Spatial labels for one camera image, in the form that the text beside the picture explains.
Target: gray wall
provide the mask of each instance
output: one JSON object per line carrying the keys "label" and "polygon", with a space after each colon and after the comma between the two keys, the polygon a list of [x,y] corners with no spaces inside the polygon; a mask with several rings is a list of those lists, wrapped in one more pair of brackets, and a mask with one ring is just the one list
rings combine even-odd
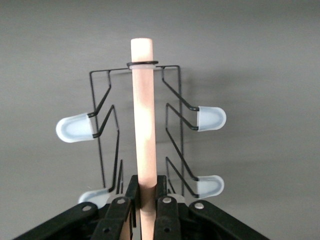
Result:
{"label": "gray wall", "polygon": [[[320,238],[319,1],[95,0],[0,4],[0,239],[102,187],[96,142],[61,142],[55,126],[92,109],[89,71],[124,67],[136,37],[153,39],[162,65],[182,67],[191,104],[227,113],[219,131],[186,129],[194,173],[225,181],[208,200],[271,239]],[[136,172],[130,75],[113,84],[128,184]],[[164,156],[178,164],[164,104],[177,101],[159,81],[155,97],[164,174]],[[106,132],[110,182],[115,134],[112,126]]]}

